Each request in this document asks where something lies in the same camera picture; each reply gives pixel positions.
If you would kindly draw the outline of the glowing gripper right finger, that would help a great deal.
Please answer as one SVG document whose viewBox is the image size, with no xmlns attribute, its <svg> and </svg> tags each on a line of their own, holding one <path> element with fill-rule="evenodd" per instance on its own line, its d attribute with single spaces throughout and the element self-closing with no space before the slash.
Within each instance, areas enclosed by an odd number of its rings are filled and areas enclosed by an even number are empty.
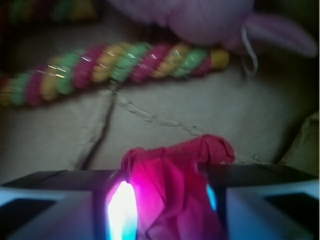
<svg viewBox="0 0 320 240">
<path fill-rule="evenodd" d="M 224 195 L 221 194 L 221 191 L 216 189 L 208 182 L 206 183 L 206 194 L 208 197 L 209 205 L 211 212 L 214 215 L 214 223 L 211 223 L 210 226 L 214 230 L 215 240 L 227 240 L 228 239 L 228 230 L 226 227 L 226 204 L 223 202 Z"/>
</svg>

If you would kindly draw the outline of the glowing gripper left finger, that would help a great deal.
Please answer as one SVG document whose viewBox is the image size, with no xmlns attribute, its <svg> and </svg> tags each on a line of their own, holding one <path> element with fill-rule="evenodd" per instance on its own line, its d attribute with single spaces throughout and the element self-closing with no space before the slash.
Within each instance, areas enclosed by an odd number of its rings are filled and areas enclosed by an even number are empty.
<svg viewBox="0 0 320 240">
<path fill-rule="evenodd" d="M 136 240 L 138 209 L 133 185 L 122 172 L 99 172 L 93 182 L 97 240 Z"/>
</svg>

